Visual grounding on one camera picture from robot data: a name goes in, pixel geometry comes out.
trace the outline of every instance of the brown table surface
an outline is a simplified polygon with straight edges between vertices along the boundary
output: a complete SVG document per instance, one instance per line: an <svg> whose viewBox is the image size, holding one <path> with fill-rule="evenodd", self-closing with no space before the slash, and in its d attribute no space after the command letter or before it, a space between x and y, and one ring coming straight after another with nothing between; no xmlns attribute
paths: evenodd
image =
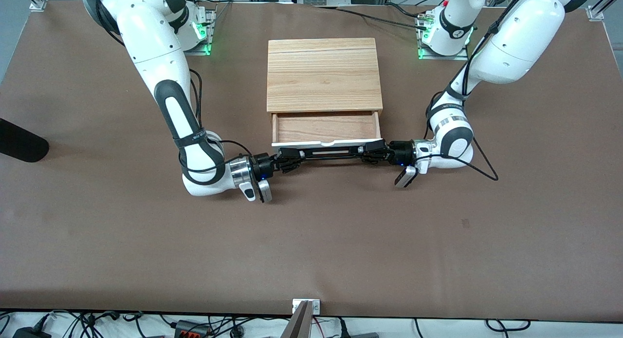
<svg viewBox="0 0 623 338"><path fill-rule="evenodd" d="M420 138L461 62L418 60L407 28L274 3L231 5L212 55L189 57L206 127L271 151L268 40L330 37L376 38L381 134ZM49 1L0 89L0 117L52 147L36 164L0 156L0 305L287 314L320 298L325 315L621 321L622 84L580 10L525 78L467 102L498 182L436 169L396 189L396 167L324 162L276 174L267 205L196 198L125 50L81 1Z"/></svg>

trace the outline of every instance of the mounting plate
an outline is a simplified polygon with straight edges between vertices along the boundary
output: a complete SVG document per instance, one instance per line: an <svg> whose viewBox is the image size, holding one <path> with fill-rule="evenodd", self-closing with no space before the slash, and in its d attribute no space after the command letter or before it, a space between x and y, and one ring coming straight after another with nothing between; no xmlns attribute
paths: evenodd
<svg viewBox="0 0 623 338"><path fill-rule="evenodd" d="M210 53L212 52L212 37L214 36L216 10L206 9L205 17L203 17L201 14L199 22L205 22L205 21L208 22L208 25L205 26L205 30L204 30L207 36L205 37L204 40L202 40L192 49L184 51L184 54L186 54L187 56L209 56Z"/></svg>
<svg viewBox="0 0 623 338"><path fill-rule="evenodd" d="M296 311L296 309L298 308L298 305L304 300L306 299L292 300L292 314L294 314L294 311ZM312 308L313 308L312 314L314 316L320 315L320 300L307 300L307 301L310 301L312 303Z"/></svg>

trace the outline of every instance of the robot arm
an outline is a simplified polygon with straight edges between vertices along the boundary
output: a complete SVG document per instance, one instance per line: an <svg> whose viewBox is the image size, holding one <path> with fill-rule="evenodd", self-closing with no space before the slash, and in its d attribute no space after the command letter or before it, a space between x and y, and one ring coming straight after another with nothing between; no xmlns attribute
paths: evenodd
<svg viewBox="0 0 623 338"><path fill-rule="evenodd" d="M525 75L558 31L568 9L566 6L572 3L572 0L564 1L518 0L498 25L498 32L489 40L481 40L485 43L476 47L480 51L426 110L427 123L434 138L413 141L418 173L426 173L433 167L465 166L452 158L467 163L471 161L474 131L465 115L463 102L481 81L505 84ZM472 20L471 12L467 14Z"/></svg>
<svg viewBox="0 0 623 338"><path fill-rule="evenodd" d="M191 108L184 50L201 41L192 25L196 5L185 0L85 0L85 5L100 25L122 36L180 150L187 191L207 196L239 188L255 200L249 158L226 163L220 137L200 127Z"/></svg>

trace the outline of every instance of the wooden drawer box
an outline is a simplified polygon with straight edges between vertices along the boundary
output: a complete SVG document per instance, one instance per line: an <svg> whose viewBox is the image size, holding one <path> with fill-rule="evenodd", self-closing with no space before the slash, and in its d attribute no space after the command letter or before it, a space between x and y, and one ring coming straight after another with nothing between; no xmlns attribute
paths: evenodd
<svg viewBox="0 0 623 338"><path fill-rule="evenodd" d="M266 108L276 148L380 139L374 39L269 41Z"/></svg>

